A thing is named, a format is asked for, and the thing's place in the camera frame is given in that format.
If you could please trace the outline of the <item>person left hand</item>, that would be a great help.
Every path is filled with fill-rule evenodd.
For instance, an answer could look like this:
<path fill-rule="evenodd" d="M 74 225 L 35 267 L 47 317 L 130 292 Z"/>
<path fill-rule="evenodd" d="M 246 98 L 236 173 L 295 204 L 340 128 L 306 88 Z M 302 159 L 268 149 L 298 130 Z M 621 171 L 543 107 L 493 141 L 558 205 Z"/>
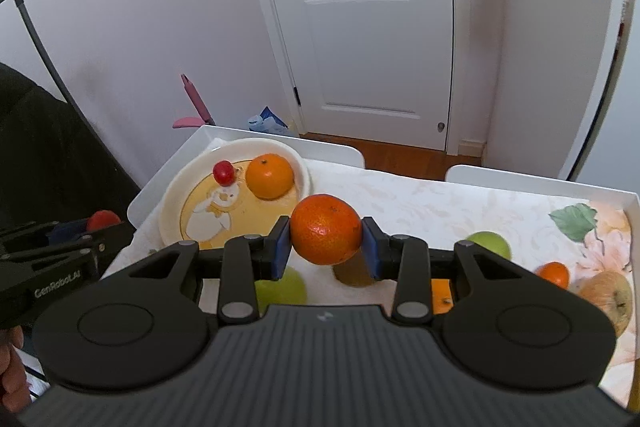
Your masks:
<path fill-rule="evenodd" d="M 30 403 L 30 389 L 26 371 L 17 349 L 24 346 L 24 334 L 20 326 L 3 331 L 1 343 L 0 374 L 1 403 L 11 413 L 21 412 Z"/>

